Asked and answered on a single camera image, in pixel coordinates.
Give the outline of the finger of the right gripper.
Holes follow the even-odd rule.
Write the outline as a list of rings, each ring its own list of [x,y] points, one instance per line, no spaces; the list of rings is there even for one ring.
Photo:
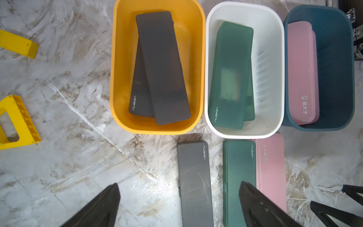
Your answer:
[[[363,218],[352,213],[341,211],[315,201],[310,202],[310,208],[326,227],[338,227],[330,217],[333,217],[350,227],[363,226]]]
[[[343,185],[342,192],[363,206],[363,187]]]

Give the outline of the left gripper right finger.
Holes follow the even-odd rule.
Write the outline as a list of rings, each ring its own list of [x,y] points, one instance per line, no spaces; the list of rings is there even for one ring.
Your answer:
[[[301,226],[249,182],[241,182],[239,198],[248,227]]]

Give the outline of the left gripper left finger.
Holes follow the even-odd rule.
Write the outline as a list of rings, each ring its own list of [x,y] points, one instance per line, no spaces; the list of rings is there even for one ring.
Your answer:
[[[116,221],[120,198],[118,184],[111,184],[62,226],[113,227]]]

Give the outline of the pink pencil case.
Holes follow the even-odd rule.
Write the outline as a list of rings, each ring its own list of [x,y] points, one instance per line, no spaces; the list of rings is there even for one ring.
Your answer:
[[[315,116],[313,28],[308,21],[287,26],[289,112],[297,125]]]
[[[256,139],[256,188],[287,212],[284,139],[280,134]]]
[[[316,34],[314,31],[313,31],[313,57],[314,57],[314,85],[315,85],[315,116],[311,124],[318,121],[320,116],[317,46],[316,46]]]

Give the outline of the dark grey pencil case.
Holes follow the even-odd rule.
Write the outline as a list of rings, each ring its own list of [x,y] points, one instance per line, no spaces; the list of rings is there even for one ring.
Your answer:
[[[169,11],[136,16],[146,76],[158,125],[191,117],[174,22]]]
[[[208,143],[178,143],[177,159],[182,225],[214,226]]]

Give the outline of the black pencil case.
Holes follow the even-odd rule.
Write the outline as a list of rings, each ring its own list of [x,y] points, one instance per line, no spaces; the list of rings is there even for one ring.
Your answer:
[[[132,80],[129,113],[144,117],[155,117],[139,40]]]

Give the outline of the light green pencil case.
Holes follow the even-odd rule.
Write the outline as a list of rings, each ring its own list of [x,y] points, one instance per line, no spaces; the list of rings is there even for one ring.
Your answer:
[[[216,128],[244,126],[253,33],[251,27],[227,21],[218,30],[208,107]]]

